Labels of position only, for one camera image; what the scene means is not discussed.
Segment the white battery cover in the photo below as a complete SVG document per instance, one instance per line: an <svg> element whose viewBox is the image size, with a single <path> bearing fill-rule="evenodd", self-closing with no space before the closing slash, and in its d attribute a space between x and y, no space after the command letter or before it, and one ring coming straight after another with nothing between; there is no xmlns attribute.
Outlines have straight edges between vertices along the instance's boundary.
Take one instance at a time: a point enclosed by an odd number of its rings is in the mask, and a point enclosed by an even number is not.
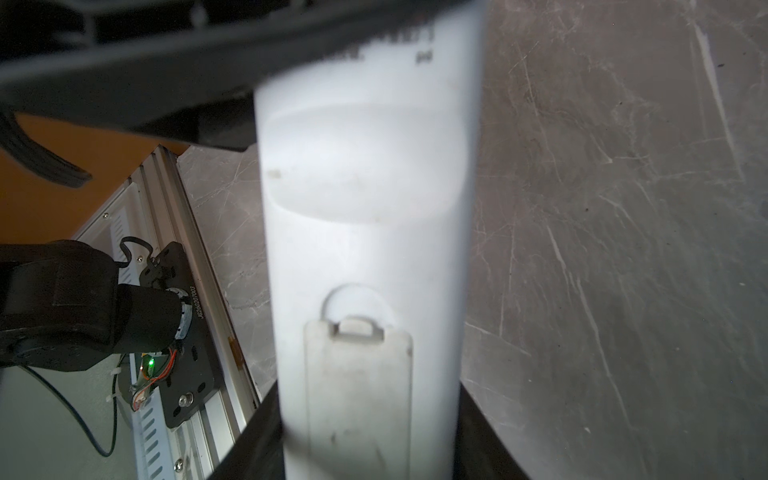
<svg viewBox="0 0 768 480"><path fill-rule="evenodd" d="M406 479L413 342L360 317L304 331L309 476Z"/></svg>

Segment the white remote control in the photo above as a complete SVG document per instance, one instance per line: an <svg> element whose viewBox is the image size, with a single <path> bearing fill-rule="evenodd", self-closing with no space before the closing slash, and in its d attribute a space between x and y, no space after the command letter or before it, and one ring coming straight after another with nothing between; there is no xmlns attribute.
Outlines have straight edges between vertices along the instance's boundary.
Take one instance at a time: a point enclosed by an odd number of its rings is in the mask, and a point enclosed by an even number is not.
<svg viewBox="0 0 768 480"><path fill-rule="evenodd" d="M410 473L448 479L479 137L487 5L474 5L470 110L309 119L258 135L285 473L309 476L305 327L360 317L413 342Z"/></svg>

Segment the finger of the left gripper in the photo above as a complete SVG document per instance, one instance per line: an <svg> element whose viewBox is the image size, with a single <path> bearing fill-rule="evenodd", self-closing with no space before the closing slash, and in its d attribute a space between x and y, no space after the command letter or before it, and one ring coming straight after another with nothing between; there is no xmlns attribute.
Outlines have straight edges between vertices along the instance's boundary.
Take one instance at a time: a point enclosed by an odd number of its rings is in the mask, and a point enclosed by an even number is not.
<svg viewBox="0 0 768 480"><path fill-rule="evenodd" d="M242 150L309 119L473 106L470 1L5 1L1 146L21 113Z"/></svg>

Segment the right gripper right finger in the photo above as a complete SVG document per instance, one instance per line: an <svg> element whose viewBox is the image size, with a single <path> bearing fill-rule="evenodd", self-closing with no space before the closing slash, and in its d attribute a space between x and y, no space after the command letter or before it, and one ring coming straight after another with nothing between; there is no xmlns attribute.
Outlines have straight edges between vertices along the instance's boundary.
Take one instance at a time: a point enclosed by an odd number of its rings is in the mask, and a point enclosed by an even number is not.
<svg viewBox="0 0 768 480"><path fill-rule="evenodd" d="M464 384L460 387L453 478L529 480Z"/></svg>

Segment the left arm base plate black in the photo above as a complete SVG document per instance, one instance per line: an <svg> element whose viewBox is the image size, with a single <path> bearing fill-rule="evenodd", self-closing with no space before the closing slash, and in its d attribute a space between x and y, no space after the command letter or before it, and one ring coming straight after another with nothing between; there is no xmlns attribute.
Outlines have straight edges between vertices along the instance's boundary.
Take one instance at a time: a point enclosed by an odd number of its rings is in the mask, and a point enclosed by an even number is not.
<svg viewBox="0 0 768 480"><path fill-rule="evenodd" d="M137 286L118 286L119 318L126 322L118 353L179 350L170 376L157 388L165 425L181 426L218 392L222 372L191 265L179 242L150 259Z"/></svg>

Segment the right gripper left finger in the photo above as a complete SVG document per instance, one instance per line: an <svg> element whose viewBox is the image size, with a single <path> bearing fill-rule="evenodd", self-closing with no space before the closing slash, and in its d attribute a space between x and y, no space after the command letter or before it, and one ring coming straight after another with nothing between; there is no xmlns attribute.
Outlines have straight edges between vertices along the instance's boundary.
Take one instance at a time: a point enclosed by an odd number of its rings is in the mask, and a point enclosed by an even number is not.
<svg viewBox="0 0 768 480"><path fill-rule="evenodd" d="M208 480L285 478L284 433L275 382Z"/></svg>

